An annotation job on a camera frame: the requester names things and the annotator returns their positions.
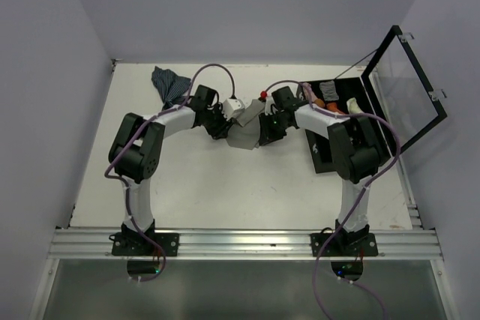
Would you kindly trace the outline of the grey underwear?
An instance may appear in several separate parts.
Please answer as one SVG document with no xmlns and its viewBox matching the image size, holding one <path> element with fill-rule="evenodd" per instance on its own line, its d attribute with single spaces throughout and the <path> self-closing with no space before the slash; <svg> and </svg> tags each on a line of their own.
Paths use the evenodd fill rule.
<svg viewBox="0 0 480 320">
<path fill-rule="evenodd" d="M 260 121 L 259 115 L 264 113 L 264 104 L 253 99 L 237 118 L 232 118 L 226 142 L 231 148 L 254 150 L 259 147 Z"/>
</svg>

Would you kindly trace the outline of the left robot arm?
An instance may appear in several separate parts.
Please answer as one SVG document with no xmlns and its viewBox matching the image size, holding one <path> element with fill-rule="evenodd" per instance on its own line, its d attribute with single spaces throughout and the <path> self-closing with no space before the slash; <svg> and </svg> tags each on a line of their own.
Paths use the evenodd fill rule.
<svg viewBox="0 0 480 320">
<path fill-rule="evenodd" d="M 195 127 L 204 127 L 214 140 L 227 138 L 233 123 L 223 114 L 218 92 L 201 85 L 186 103 L 157 115 L 124 116 L 108 154 L 105 177 L 123 183 L 126 215 L 122 228 L 133 231 L 129 244 L 145 255 L 155 247 L 150 182 L 156 172 L 165 138 Z"/>
</svg>

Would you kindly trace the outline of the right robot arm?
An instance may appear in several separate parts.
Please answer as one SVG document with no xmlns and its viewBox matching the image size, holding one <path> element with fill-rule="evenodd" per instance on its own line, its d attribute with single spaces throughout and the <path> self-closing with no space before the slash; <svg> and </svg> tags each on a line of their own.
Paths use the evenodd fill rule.
<svg viewBox="0 0 480 320">
<path fill-rule="evenodd" d="M 384 119 L 369 113 L 343 114 L 301 100 L 289 87 L 259 100 L 265 109 L 259 114 L 259 141 L 264 146 L 281 140 L 287 129 L 309 130 L 328 140 L 334 171 L 342 179 L 342 200 L 336 219 L 334 245 L 338 252 L 351 254 L 369 232 L 367 202 L 370 185 L 389 159 L 386 147 L 375 131 L 373 121 Z"/>
</svg>

